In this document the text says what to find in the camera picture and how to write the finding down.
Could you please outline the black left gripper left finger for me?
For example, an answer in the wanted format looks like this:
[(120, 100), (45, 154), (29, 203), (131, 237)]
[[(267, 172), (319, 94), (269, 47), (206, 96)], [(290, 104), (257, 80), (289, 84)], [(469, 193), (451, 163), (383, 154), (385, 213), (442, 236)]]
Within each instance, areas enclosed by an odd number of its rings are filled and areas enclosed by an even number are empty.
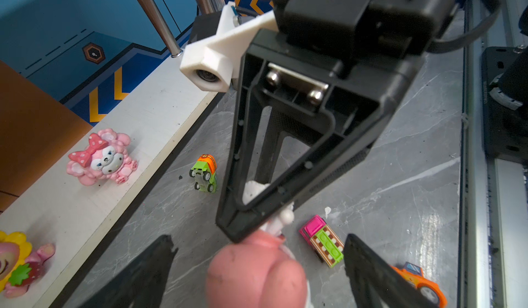
[(81, 307), (159, 307), (178, 252), (162, 235)]

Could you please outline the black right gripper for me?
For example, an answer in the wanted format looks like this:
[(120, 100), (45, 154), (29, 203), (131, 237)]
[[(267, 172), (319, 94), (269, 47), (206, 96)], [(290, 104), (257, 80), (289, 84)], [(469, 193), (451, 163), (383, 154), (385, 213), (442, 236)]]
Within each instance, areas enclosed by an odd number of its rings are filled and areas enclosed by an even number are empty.
[(435, 50), (456, 0), (269, 0), (287, 42), (341, 60)]

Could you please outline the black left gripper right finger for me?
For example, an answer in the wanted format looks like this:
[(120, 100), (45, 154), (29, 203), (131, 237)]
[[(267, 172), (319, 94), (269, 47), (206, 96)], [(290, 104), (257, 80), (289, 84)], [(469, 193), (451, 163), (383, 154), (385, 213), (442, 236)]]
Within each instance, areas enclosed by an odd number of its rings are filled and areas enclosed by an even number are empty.
[(358, 307), (434, 306), (356, 235), (347, 235), (343, 254)]

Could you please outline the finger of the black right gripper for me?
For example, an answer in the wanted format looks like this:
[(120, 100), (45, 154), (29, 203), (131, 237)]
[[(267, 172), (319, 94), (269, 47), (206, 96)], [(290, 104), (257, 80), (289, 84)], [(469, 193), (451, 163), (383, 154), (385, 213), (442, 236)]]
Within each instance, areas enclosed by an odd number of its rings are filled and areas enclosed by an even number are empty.
[[(369, 153), (395, 114), (424, 63), (423, 56), (397, 59), (357, 54), (344, 78), (339, 60), (290, 45), (285, 34), (261, 29), (247, 48), (236, 100), (230, 155), (216, 224), (239, 243), (290, 203), (302, 206)], [(314, 106), (287, 85), (272, 88), (271, 65), (328, 84)], [(283, 140), (272, 182), (254, 180), (271, 110), (313, 129), (313, 145)]]
[(308, 146), (312, 146), (314, 144), (313, 133), (314, 130), (309, 126), (273, 108), (268, 120), (254, 180), (261, 184), (272, 182), (273, 171), (279, 159), (283, 140), (286, 137), (293, 137)]

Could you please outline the pink round head doll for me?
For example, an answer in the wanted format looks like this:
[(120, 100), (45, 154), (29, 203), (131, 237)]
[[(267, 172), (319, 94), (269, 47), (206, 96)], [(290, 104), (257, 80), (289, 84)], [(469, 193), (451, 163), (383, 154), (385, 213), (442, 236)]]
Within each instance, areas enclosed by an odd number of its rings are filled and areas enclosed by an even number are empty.
[(312, 307), (309, 281), (282, 233), (290, 203), (240, 243), (222, 248), (206, 277), (209, 307)]

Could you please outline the yellow flower doll toy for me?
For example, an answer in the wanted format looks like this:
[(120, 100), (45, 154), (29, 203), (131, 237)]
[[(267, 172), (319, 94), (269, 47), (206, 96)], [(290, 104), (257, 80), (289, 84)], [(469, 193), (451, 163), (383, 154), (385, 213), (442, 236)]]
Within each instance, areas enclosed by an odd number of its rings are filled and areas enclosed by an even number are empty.
[(1, 231), (1, 293), (6, 298), (26, 294), (45, 274), (45, 263), (56, 253), (53, 243), (34, 250), (23, 232)]

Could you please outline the pink sheep toy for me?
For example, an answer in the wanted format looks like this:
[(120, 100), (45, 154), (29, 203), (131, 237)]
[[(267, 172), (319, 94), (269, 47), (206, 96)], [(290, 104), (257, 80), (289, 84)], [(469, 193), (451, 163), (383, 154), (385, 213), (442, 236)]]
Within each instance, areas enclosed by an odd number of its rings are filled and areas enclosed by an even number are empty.
[(130, 143), (127, 134), (113, 129), (92, 133), (84, 150), (68, 155), (67, 174), (76, 177), (84, 186), (92, 186), (100, 180), (123, 184), (138, 169), (138, 161), (127, 150)]

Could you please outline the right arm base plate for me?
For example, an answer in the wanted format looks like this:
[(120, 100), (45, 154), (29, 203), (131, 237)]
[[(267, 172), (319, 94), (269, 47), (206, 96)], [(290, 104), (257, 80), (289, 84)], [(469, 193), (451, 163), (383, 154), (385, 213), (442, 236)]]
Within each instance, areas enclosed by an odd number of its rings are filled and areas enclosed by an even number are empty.
[(482, 54), (487, 156), (527, 164), (527, 52), (488, 47)]

